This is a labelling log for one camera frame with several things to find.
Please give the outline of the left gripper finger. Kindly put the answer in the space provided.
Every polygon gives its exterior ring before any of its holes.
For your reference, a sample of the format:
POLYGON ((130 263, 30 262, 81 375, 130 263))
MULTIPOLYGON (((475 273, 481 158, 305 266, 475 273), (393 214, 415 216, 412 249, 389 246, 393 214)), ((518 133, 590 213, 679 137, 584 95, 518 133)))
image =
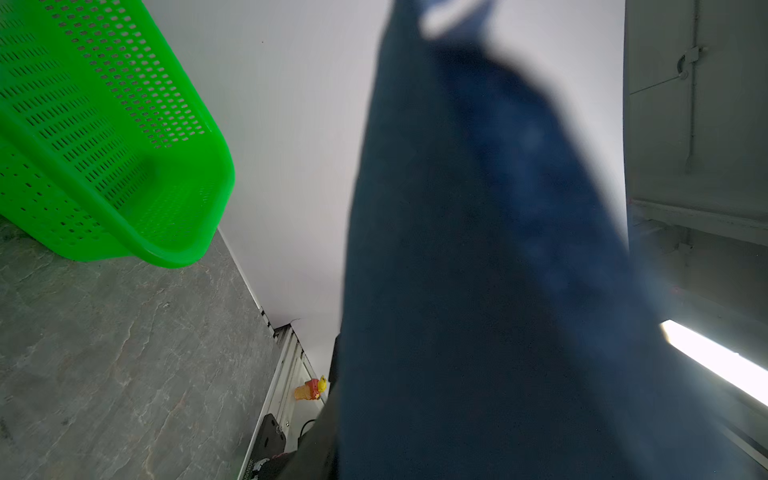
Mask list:
POLYGON ((295 451, 257 462, 258 479, 339 479, 339 395, 333 386, 339 377, 340 335, 334 339, 333 353, 326 380, 327 402, 312 428, 303 436, 295 451))

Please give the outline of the blue paper napkin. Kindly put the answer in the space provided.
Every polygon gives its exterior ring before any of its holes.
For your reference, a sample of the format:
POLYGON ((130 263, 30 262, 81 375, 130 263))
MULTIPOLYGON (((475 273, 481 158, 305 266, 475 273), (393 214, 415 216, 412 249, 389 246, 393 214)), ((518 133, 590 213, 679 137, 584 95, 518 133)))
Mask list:
POLYGON ((349 218, 344 479, 746 479, 549 99, 397 1, 349 218))

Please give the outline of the green plastic basket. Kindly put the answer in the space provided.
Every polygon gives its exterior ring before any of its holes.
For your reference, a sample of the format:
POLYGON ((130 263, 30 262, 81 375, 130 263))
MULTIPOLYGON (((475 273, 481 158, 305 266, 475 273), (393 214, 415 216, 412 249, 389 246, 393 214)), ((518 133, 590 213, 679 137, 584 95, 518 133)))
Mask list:
POLYGON ((209 248, 226 141, 140 1, 1 5, 1 213, 74 261, 209 248))

